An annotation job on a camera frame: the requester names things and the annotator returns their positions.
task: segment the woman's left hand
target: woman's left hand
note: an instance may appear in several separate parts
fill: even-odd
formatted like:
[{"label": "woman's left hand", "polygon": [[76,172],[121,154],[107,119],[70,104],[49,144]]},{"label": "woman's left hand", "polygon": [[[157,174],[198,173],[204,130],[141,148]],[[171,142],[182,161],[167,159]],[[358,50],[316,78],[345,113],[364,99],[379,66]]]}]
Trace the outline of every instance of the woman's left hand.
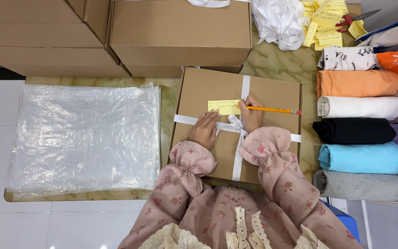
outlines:
[{"label": "woman's left hand", "polygon": [[198,143],[207,150],[210,150],[216,140],[216,122],[220,117],[219,109],[213,110],[204,113],[188,132],[191,142]]}]

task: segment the pink floral blouse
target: pink floral blouse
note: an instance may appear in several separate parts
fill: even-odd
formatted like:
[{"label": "pink floral blouse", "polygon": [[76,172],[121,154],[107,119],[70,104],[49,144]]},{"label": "pink floral blouse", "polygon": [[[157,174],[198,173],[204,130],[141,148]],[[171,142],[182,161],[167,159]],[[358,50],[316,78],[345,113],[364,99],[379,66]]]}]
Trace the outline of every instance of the pink floral blouse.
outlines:
[{"label": "pink floral blouse", "polygon": [[290,142],[289,131],[261,127],[250,133],[239,149],[246,161],[259,166],[259,180],[265,189],[262,194],[202,184],[200,178],[217,164],[213,155],[194,142],[176,144],[170,152],[174,163],[161,170],[155,191],[119,249],[138,248],[170,223],[190,231],[213,249],[226,249],[225,233],[236,232],[235,207],[245,208],[249,233],[253,233],[251,215],[261,211],[261,224],[272,248],[294,248],[301,224],[330,249],[362,248],[319,201],[319,190],[303,176],[296,155],[287,151]]}]

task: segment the scissors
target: scissors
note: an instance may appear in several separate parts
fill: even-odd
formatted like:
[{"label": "scissors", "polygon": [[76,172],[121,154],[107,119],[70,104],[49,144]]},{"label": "scissors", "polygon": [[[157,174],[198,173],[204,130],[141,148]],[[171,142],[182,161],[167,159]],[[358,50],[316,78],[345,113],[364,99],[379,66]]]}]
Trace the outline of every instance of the scissors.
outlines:
[{"label": "scissors", "polygon": [[[363,20],[363,19],[365,19],[367,17],[370,17],[370,16],[376,14],[379,11],[381,11],[381,9],[373,10],[373,11],[370,11],[370,12],[367,12],[367,13],[363,13],[363,14],[361,14],[359,16],[354,16],[354,17],[350,16],[350,15],[344,15],[344,16],[342,16],[342,18],[345,19],[345,21],[343,21],[343,22],[341,22],[339,24],[336,24],[336,27],[341,27],[341,26],[344,26],[344,25],[350,25],[351,26],[353,21]],[[337,31],[340,32],[340,33],[343,33],[343,32],[348,31],[348,28],[347,29],[339,28]]]}]

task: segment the marble table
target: marble table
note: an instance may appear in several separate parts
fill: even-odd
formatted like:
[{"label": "marble table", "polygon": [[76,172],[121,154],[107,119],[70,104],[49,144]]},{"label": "marble table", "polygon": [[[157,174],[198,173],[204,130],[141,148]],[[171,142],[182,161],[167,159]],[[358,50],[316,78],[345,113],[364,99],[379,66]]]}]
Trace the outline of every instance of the marble table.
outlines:
[{"label": "marble table", "polygon": [[[352,16],[360,15],[362,7],[359,4],[348,4]],[[295,51],[281,51],[274,43],[261,42],[257,44],[259,36],[256,26],[252,23],[253,49],[240,72],[240,74],[264,77],[275,80],[296,82],[303,84],[302,105],[302,143],[300,151],[300,168],[305,177],[312,182],[312,175],[319,170],[317,161],[318,152],[322,142],[317,133],[312,129],[313,121],[319,121],[316,112],[316,72],[319,51],[314,51],[313,45],[301,47]],[[354,37],[349,32],[342,33],[344,47],[354,46]],[[180,78],[142,78],[142,77],[27,77],[26,84],[44,85],[72,85],[72,86],[138,86],[153,82],[155,86],[162,87],[161,103],[161,150],[162,158],[167,158],[169,153],[170,135],[173,128],[173,117],[176,111]],[[205,183],[211,185],[230,185],[260,192],[260,185],[235,183],[231,181],[204,178]],[[18,201],[77,201],[77,200],[127,200],[147,199],[152,191],[148,190],[111,190],[96,191],[78,194],[55,195],[38,197]],[[13,200],[13,193],[6,191],[5,199]]]}]

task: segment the woman's right hand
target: woman's right hand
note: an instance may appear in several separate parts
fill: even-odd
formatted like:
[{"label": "woman's right hand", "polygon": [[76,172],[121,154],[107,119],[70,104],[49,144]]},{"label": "woman's right hand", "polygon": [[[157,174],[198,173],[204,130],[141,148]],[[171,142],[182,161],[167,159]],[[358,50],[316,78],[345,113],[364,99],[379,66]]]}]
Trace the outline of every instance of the woman's right hand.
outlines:
[{"label": "woman's right hand", "polygon": [[249,134],[262,126],[263,111],[250,110],[247,106],[263,107],[263,105],[251,95],[248,95],[245,101],[244,99],[239,101],[240,113],[244,120],[245,129]]}]

